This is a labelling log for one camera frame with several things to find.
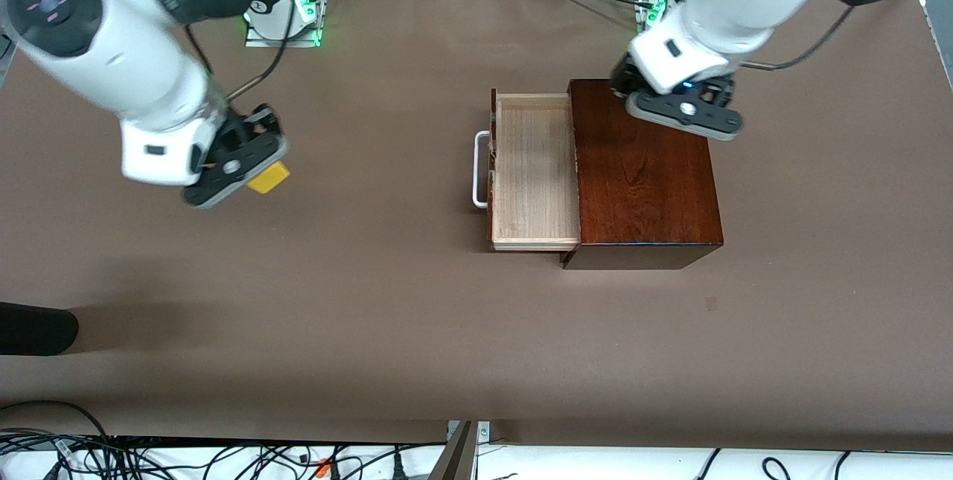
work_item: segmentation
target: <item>brown table surface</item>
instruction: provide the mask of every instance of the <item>brown table surface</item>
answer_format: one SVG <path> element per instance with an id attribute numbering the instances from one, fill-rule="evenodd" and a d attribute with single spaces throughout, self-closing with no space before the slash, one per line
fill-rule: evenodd
<path id="1" fill-rule="evenodd" d="M 814 0 L 759 53 L 840 14 Z M 115 117 L 17 57 L 0 89 L 0 298 L 81 307 L 75 354 L 0 360 L 0 398 L 131 435 L 953 449 L 953 94 L 917 0 L 791 70 L 738 73 L 711 152 L 725 246 L 681 271 L 498 254 L 470 204 L 490 89 L 606 77 L 596 0 L 333 0 L 271 103 L 292 178 L 207 212 L 119 172 Z M 267 66 L 197 28 L 226 88 Z M 69 412 L 4 425 L 89 429 Z"/>

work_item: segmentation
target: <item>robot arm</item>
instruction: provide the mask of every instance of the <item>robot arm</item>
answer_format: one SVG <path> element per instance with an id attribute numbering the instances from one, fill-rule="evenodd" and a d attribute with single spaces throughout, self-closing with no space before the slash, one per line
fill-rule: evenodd
<path id="1" fill-rule="evenodd" d="M 273 121 L 265 125 L 271 136 L 262 140 L 270 144 L 255 150 L 261 145 L 255 140 L 264 116 L 249 123 L 235 114 L 212 77 L 182 52 L 168 28 L 246 14 L 260 35 L 283 39 L 289 19 L 292 36 L 313 20 L 296 3 L 0 0 L 0 19 L 7 35 L 38 66 L 119 117 L 125 176 L 190 186 L 187 201 L 207 208 L 275 164 L 287 145 L 271 115 Z M 244 158 L 255 161 L 229 164 L 246 147 L 251 149 Z"/>
<path id="2" fill-rule="evenodd" d="M 742 129 L 731 74 L 807 0 L 667 0 L 613 73 L 630 114 L 719 140 Z M 851 5 L 876 0 L 844 0 Z"/>

